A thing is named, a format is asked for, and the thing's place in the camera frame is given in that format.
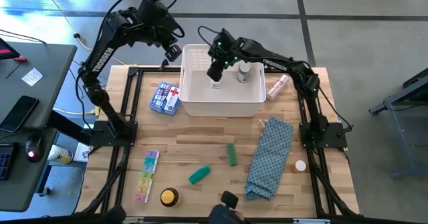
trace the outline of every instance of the cloth napkin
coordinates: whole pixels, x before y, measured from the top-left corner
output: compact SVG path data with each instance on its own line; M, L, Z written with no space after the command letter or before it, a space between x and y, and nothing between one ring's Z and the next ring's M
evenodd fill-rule
M284 171L293 137L293 126L276 117L265 124L245 185L245 198L252 201L274 197Z

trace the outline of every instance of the yellow jar lid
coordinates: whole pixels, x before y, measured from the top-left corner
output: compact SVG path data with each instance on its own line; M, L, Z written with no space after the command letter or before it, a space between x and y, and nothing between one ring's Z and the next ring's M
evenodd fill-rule
M160 194L160 199L165 204L171 204L174 201L174 193L170 190L166 190Z

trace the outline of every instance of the wooden tabletop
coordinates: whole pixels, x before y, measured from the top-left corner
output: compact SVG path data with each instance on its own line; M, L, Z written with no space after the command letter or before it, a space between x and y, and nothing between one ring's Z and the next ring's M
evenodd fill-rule
M333 102L327 69L314 68L314 71L319 74L321 87ZM108 78L106 89L116 110L120 109L127 72L128 66L112 66ZM265 76L268 90L281 75ZM191 117L182 106L175 116L152 111L149 103L158 84L168 82L179 85L179 78L177 73L145 73L142 78L136 116L138 133L135 145L131 148L122 198L126 214L129 217L207 217L213 206L220 202L223 191L230 191L239 197L237 210L243 212L245 217L315 217L308 169L304 173L294 173L292 170L292 165L297 160L308 163L306 151L300 144L300 111L292 81L287 83L275 100L266 100L252 118ZM336 122L335 113L322 96L320 103L323 114L329 121ZM258 120L266 120L271 116L293 125L292 147L275 197L271 201L246 201L245 181L260 134L263 132ZM229 166L228 143L235 144L238 165L234 167ZM160 151L158 166L153 176L148 203L135 203L134 194L147 150ZM90 156L77 211L87 207L106 182L111 152L112 148L102 147ZM325 152L332 186L357 213L358 205L344 154L336 149L326 149ZM189 176L203 165L209 165L211 173L201 182L191 185ZM110 206L114 203L116 184L112 188ZM167 187L177 188L181 192L183 198L178 207L166 208L161 205L160 193ZM327 210L324 189L320 190L324 209Z

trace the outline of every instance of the concrete floor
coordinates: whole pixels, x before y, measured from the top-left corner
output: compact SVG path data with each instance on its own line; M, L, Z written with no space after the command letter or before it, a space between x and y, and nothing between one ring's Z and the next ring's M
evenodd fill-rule
M91 46L101 22L101 11L106 11L115 0L56 1L68 15L74 16L69 17L72 25ZM138 6L139 1L127 0L120 6ZM196 29L206 25L213 29L225 27L235 37L256 39L268 49L296 59L306 60L313 54L316 66L328 68L337 110L355 124L347 139L360 212L367 217L428 222L428 179L391 179L390 171L405 167L397 135L388 113L372 117L367 112L427 67L428 22L424 16L428 16L428 9L423 6L428 0L303 0L303 4L308 15L422 16L418 20L423 21L394 21L398 17L385 18L387 21L343 21L339 17L339 20L308 20L308 28L302 29L298 0L179 0L171 11L189 13L188 18L177 18L186 31L180 46L202 43ZM0 7L1 29L48 43L75 44L78 47L75 60L87 58L89 52L72 38L72 30L50 0L0 0ZM115 56L129 64L159 64L163 52L138 44L132 49L119 49ZM102 75L107 77L108 71L105 68ZM68 75L57 108L80 111L78 101L70 94L73 86L74 81ZM88 110L93 108L87 99L85 104ZM0 220L30 218L36 213L68 215L76 205L81 180L82 170L56 168L48 183L54 191L58 190L57 194L34 197L28 211L0 213Z

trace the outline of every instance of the white plastic bin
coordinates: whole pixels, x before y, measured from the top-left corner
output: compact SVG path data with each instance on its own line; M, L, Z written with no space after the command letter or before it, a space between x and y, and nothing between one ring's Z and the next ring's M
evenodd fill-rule
M183 48L179 98L191 116L250 117L266 99L263 64L238 62L223 71L220 89L211 88L207 70L211 65L206 44L188 44ZM239 64L251 64L246 83L237 79Z

